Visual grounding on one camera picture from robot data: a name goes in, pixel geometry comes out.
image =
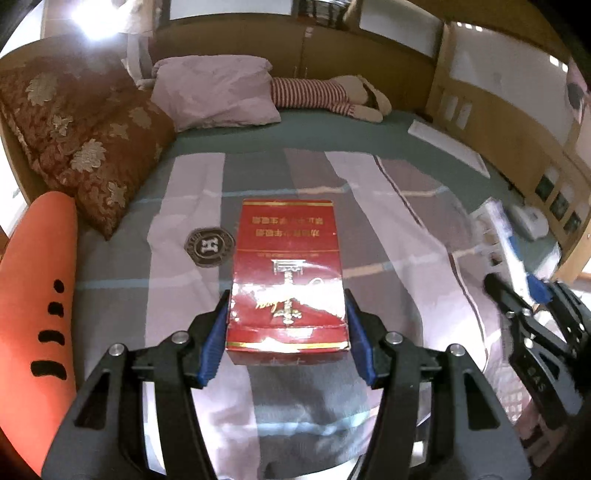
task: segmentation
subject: plush bunny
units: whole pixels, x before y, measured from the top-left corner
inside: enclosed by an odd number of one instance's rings
[[[277,108],[322,108],[374,123],[392,111],[388,98],[360,75],[330,80],[273,78],[271,99]]]

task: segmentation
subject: wooden headboard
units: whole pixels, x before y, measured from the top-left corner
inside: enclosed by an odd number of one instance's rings
[[[69,34],[24,45],[0,59],[0,71],[43,55],[115,50],[126,56],[126,35],[89,41]],[[150,45],[151,60],[183,55],[245,54],[269,59],[272,74],[324,79],[362,74],[390,98],[395,109],[424,110],[435,62],[378,35],[307,27],[283,15],[222,14],[168,22]],[[0,115],[0,135],[8,161],[28,204],[47,191],[28,165],[16,137]]]
[[[519,108],[481,88],[451,78],[454,29],[450,24],[444,29],[427,113],[433,117],[434,125],[490,161],[529,205],[542,210],[563,250],[557,276],[571,282],[591,256],[588,238],[591,168],[574,153],[579,126],[573,119],[569,138],[561,145],[544,126]],[[551,191],[546,192],[548,195],[540,194],[543,189],[538,188],[545,175],[554,183]],[[571,193],[569,207],[557,218],[552,205],[567,184]],[[577,214],[582,216],[580,225],[569,231],[574,220],[571,216]]]

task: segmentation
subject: ceiling light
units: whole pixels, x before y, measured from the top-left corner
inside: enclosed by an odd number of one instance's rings
[[[72,20],[93,40],[112,37],[121,24],[111,0],[83,0],[72,13]]]

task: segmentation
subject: pillow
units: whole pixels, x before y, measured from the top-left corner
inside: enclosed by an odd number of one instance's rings
[[[172,57],[154,65],[152,101],[191,127],[237,127],[280,122],[271,100],[271,64],[245,55]]]
[[[36,57],[0,72],[0,111],[31,168],[49,184],[47,167],[40,164],[45,149],[58,143],[64,152],[76,151],[118,108],[122,95],[135,89],[115,53]]]
[[[82,215],[108,240],[174,137],[172,120],[150,101],[148,92],[136,90],[78,150],[63,154],[55,143],[44,155],[60,156],[67,165],[56,170],[56,184],[76,199]]]

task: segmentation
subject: cabinet door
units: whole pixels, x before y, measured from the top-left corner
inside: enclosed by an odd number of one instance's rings
[[[283,15],[224,14],[170,22],[150,47],[154,62],[185,55],[253,55],[271,62],[274,77],[293,77],[305,26]]]
[[[429,57],[386,38],[329,28],[314,27],[306,36],[302,76],[323,80],[359,74],[384,92],[394,109],[425,108],[435,74]]]
[[[239,51],[269,60],[274,77],[295,77],[305,29],[283,15],[247,15],[241,25]]]

